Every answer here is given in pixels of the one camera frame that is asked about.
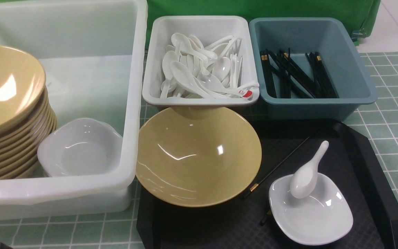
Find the white dish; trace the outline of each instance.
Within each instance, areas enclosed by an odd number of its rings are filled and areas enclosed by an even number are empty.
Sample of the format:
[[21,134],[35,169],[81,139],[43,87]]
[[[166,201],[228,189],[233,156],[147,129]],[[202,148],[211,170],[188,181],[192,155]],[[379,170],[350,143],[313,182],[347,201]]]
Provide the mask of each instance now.
[[50,176],[106,174],[120,162],[122,136],[107,123],[79,118],[44,139],[38,160]]
[[303,199],[290,193],[292,175],[275,180],[270,187],[270,207],[277,225],[295,242],[307,246],[332,243],[352,228],[349,205],[336,184],[319,173],[314,191]]

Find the yellow bowl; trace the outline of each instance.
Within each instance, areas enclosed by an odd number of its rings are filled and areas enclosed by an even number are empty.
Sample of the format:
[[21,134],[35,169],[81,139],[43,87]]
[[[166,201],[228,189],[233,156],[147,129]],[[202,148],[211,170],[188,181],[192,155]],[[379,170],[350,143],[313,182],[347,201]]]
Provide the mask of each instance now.
[[41,120],[43,117],[46,108],[49,107],[50,105],[47,88],[44,88],[41,99],[38,101],[30,115],[27,116],[27,118],[18,126],[0,134],[0,149],[17,142],[19,139],[28,134],[28,132],[30,132],[38,124],[39,120]]
[[0,133],[16,126],[30,114],[45,82],[44,68],[35,57],[0,46]]
[[19,146],[21,148],[20,153],[11,155],[8,158],[3,157],[2,155],[0,156],[0,158],[3,159],[2,161],[0,160],[0,176],[15,171],[21,166],[24,167],[23,169],[27,168],[28,165],[25,163],[32,157],[36,156],[39,144],[52,132],[52,128],[56,121],[54,115],[50,111],[47,114],[46,120],[41,123],[41,127],[39,127],[38,131],[34,134],[34,139],[26,141]]
[[236,112],[168,108],[139,131],[136,176],[159,199],[198,208],[240,194],[261,159],[259,137]]

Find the black chopstick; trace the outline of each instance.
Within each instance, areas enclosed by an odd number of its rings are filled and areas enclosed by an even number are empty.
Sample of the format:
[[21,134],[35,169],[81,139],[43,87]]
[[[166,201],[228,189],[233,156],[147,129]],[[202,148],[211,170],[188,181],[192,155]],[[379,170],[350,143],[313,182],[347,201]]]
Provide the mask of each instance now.
[[271,51],[268,51],[268,54],[271,56],[271,58],[275,61],[276,65],[282,66],[286,69],[286,71],[290,72],[292,74],[292,77],[299,83],[312,98],[316,98],[315,94],[313,93],[312,90],[310,90],[307,86],[307,82],[305,83],[305,80],[301,78],[301,76],[296,73],[296,71],[287,63],[286,61],[283,61],[281,57],[278,57]]
[[277,98],[278,96],[277,96],[277,92],[276,92],[276,86],[274,84],[273,73],[271,72],[271,61],[270,61],[270,57],[268,56],[268,52],[265,54],[265,57],[267,59],[266,64],[267,64],[267,73],[268,73],[268,77],[270,80],[270,87],[274,92],[275,98]]
[[270,70],[268,69],[269,65],[268,65],[267,57],[268,57],[267,52],[264,52],[264,51],[260,52],[260,60],[262,63],[262,70],[264,71],[265,86],[267,88],[268,95],[272,96],[273,98],[277,98],[274,83],[271,84],[271,82],[270,82],[269,74],[271,74],[271,73],[270,73]]
[[289,97],[291,98],[291,89],[293,90],[293,92],[299,96],[299,98],[311,98],[311,96],[309,96],[308,94],[306,94],[304,91],[302,91],[297,84],[288,76],[286,75],[286,73],[281,73],[281,72],[285,72],[285,69],[281,68],[281,71],[278,71],[277,69],[275,69],[273,66],[271,66],[271,70],[273,71],[273,73],[277,76],[279,76],[281,79],[284,79],[288,82],[288,85],[290,87],[290,92],[289,92]]
[[279,50],[279,53],[281,53],[282,58],[291,65],[291,68],[295,72],[295,74],[299,75],[299,77],[302,79],[302,82],[305,85],[305,89],[309,89],[313,93],[316,92],[313,80],[311,80],[311,78],[308,77],[308,75],[300,68],[300,66],[297,65],[297,63],[291,58],[291,54],[289,52],[286,53],[282,49]]
[[265,225],[265,223],[267,223],[268,218],[272,215],[272,211],[271,209],[268,210],[268,212],[264,215],[264,217],[262,218],[262,220],[259,222],[259,225]]
[[317,63],[319,63],[319,66],[321,68],[322,75],[325,78],[325,83],[327,84],[327,89],[331,92],[331,97],[339,98],[339,95],[336,92],[336,90],[334,89],[333,83],[331,82],[330,77],[328,76],[328,73],[326,72],[325,66],[323,65],[322,57],[320,56],[319,52],[316,52],[315,55],[316,55]]
[[317,63],[316,61],[316,55],[314,53],[310,53],[310,58],[311,61],[314,65],[314,71],[316,72],[316,78],[317,81],[319,83],[319,86],[321,88],[322,94],[324,98],[330,98],[331,97],[331,93],[329,91],[329,89],[327,88],[327,82],[325,81],[321,69],[320,69],[320,65],[319,63]]
[[283,68],[279,69],[282,76],[278,77],[281,80],[281,98],[291,98],[291,78],[289,75],[286,75],[286,71]]
[[286,157],[284,157],[275,167],[273,167],[267,174],[265,174],[264,177],[262,177],[260,181],[258,181],[257,183],[254,183],[248,189],[248,191],[246,191],[246,193],[242,196],[242,200],[246,199],[260,184],[262,184],[273,172],[275,172],[275,170],[278,169],[283,164],[283,162],[285,162],[292,154],[294,154],[298,148],[300,148],[306,141],[308,141],[308,139],[313,137],[321,129],[322,129],[321,127],[317,128],[312,134],[310,134],[299,145],[297,145],[297,147],[294,148],[288,155],[286,155]]
[[[278,57],[277,57],[276,55],[275,55],[275,57],[272,57],[273,61],[276,63],[276,65],[278,66],[278,68],[279,68],[281,71],[283,71],[283,72],[286,71],[286,68],[284,68],[283,65],[277,61],[277,58],[278,58]],[[278,75],[278,76],[280,76],[280,77],[282,76],[282,75],[281,75],[281,72],[278,71],[277,69],[275,69],[273,66],[271,66],[271,70],[273,71],[274,74],[276,74],[276,75]],[[288,74],[288,75],[284,74],[283,78],[286,79],[286,80],[289,82],[291,89],[292,89],[292,90],[296,93],[296,95],[298,95],[300,98],[311,98],[311,95],[308,95],[307,93],[305,93],[304,91],[302,91],[302,90],[297,86],[297,84],[291,79],[291,76],[290,76],[289,74]]]
[[316,87],[316,95],[318,98],[325,98],[326,96],[325,96],[324,92],[322,92],[322,89],[320,87],[320,83],[319,83],[320,80],[319,80],[319,76],[317,75],[317,72],[316,72],[316,65],[314,64],[312,58],[310,58],[308,53],[305,53],[305,57],[311,66],[311,71],[313,72],[313,81],[314,81],[314,85]]

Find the white plastic bin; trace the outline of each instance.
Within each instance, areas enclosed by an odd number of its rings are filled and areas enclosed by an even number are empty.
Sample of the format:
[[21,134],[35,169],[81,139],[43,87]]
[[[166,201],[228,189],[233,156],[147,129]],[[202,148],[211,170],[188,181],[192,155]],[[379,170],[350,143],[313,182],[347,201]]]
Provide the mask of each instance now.
[[120,166],[104,175],[0,180],[0,219],[121,211],[138,154],[145,0],[0,3],[0,45],[31,53],[46,70],[60,125],[82,117],[123,135]]
[[161,84],[164,79],[161,66],[162,59],[165,55],[165,47],[172,44],[171,36],[174,33],[182,33],[186,36],[195,35],[202,41],[204,46],[228,35],[242,38],[237,52],[238,55],[243,57],[239,85],[251,81],[257,82],[253,47],[251,46],[248,23],[245,19],[239,16],[164,16],[154,21],[153,29],[151,30],[144,84],[142,86],[142,96],[147,103],[161,107],[179,105],[236,107],[251,105],[257,101],[259,88],[251,88],[253,97],[250,99],[159,98],[161,96]]

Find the textured tray surface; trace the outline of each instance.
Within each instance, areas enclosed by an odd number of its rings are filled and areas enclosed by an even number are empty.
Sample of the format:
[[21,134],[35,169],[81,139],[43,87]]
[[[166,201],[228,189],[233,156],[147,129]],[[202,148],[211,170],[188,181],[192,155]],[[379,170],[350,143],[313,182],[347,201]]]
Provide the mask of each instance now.
[[[256,129],[263,153],[261,170],[256,179],[261,178],[297,146],[301,138],[305,137],[304,133],[311,134],[311,131],[303,130],[293,134],[293,129],[288,132],[280,129],[280,132],[272,134],[267,129]],[[288,137],[294,135],[296,138],[285,139],[275,134]],[[270,184],[284,175],[292,174],[299,165],[308,161],[324,139],[330,142],[330,148],[319,164],[319,171],[337,184],[354,217],[351,231],[326,248],[384,248],[341,139],[334,132],[328,134],[323,131],[300,147],[245,200],[238,196],[221,205],[200,209],[157,202],[155,219],[161,232],[161,247],[304,248],[288,239],[272,217],[264,226],[259,225],[259,222],[269,209],[267,195]]]

